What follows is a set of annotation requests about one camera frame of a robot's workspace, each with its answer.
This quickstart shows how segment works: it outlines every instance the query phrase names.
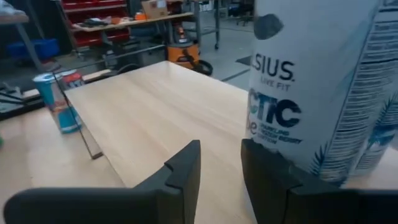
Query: celsius can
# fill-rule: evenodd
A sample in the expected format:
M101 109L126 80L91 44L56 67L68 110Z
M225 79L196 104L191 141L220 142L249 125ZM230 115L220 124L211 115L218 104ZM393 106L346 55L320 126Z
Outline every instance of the celsius can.
M36 76L33 82L37 90L43 98L44 103L50 110L61 133L72 133L80 128L80 119L77 112L68 106L59 84L64 88L61 75L54 75L52 73L44 73Z
M373 128L363 152L353 166L352 176L370 174L379 164L398 128L398 90L383 103L376 125Z
M398 69L396 0L256 1L246 134L341 185Z
M63 82L67 89L75 88L84 85L83 77L75 69L66 72L61 72Z

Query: blue bin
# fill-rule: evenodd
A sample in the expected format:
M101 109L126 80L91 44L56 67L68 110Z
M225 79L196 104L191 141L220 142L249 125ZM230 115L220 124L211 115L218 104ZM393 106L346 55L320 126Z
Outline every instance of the blue bin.
M56 56L60 47L56 39L49 40L31 40L35 47L36 54L40 60L47 60ZM30 59L30 55L26 49L25 43L16 42L7 45L7 51L14 59Z

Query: orange object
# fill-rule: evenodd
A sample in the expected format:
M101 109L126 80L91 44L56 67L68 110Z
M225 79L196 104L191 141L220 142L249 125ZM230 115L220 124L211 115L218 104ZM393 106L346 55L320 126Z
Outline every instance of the orange object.
M121 18L120 17L112 17L112 24L119 24Z
M135 20L146 20L146 19L147 19L147 17L143 13L137 13L135 16Z

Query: metal shelf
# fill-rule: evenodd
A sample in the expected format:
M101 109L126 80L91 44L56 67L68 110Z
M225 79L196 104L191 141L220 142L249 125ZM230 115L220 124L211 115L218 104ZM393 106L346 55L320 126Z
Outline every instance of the metal shelf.
M114 9L114 8L119 8L119 7L127 7L127 4L120 4L120 5L115 5L115 6L87 7L87 8L81 8L81 9L66 9L64 11L65 11L65 13L85 12L85 11L94 11L94 10L102 10L102 9Z

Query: shop vacuum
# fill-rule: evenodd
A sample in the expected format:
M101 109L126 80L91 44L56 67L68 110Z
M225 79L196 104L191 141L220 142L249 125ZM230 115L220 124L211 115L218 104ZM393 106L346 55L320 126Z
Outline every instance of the shop vacuum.
M192 69L196 72L210 76L213 66L199 59L199 48L197 41L191 38L183 29L181 24L169 25L168 29L167 58L169 61Z

